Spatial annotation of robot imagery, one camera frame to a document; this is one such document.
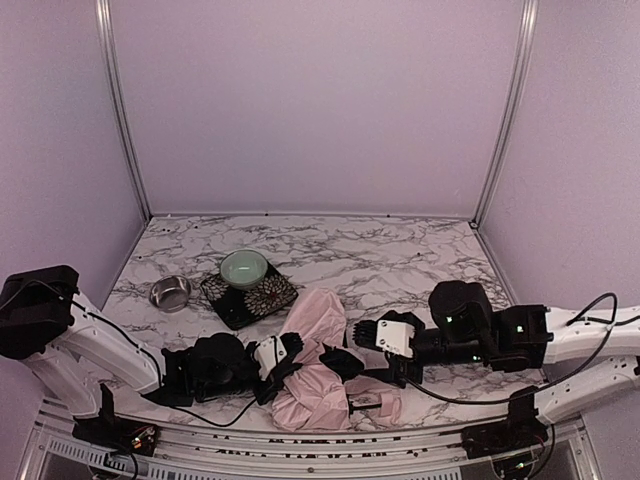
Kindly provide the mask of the pink and black umbrella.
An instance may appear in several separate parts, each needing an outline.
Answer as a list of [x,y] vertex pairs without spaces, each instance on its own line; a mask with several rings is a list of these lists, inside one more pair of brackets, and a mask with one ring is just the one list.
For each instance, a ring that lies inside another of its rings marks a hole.
[[299,369],[284,379],[271,404],[274,425],[286,431],[336,431],[351,426],[352,406],[362,406],[383,427],[400,423],[397,387],[363,374],[365,358],[343,345],[347,318],[338,295],[326,288],[304,291],[281,329],[303,342]]

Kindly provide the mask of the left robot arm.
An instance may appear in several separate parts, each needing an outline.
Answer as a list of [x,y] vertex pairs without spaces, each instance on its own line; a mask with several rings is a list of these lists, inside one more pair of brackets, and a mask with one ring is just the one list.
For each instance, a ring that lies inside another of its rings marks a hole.
[[59,265],[13,274],[1,289],[2,357],[27,366],[76,419],[93,420],[107,404],[80,359],[174,409],[244,392],[264,405],[301,366],[303,341],[295,332],[249,344],[216,333],[177,351],[148,346],[104,317],[78,279],[72,267]]

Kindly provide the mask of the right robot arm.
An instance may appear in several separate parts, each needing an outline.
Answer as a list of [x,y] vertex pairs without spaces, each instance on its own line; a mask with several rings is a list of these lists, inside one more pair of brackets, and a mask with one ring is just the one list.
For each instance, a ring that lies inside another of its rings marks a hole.
[[480,363],[515,373],[580,360],[571,373],[541,387],[513,393],[510,410],[522,409],[546,425],[569,417],[607,395],[639,385],[639,310],[590,303],[579,311],[542,304],[494,310],[477,282],[444,281],[428,298],[435,324],[411,315],[376,321],[373,345],[398,377],[420,383],[433,364]]

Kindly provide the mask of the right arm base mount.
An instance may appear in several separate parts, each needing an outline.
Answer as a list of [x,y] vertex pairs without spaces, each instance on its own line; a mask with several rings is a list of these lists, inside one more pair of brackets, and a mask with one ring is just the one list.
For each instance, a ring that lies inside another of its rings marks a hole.
[[543,445],[548,439],[547,427],[535,417],[507,418],[465,427],[461,431],[461,445],[468,459]]

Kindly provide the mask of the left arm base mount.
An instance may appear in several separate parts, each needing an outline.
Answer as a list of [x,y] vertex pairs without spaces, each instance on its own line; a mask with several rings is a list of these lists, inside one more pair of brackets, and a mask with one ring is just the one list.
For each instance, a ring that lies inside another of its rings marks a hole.
[[155,424],[115,417],[113,421],[101,417],[74,419],[74,438],[112,448],[122,454],[151,457],[156,449],[159,427]]

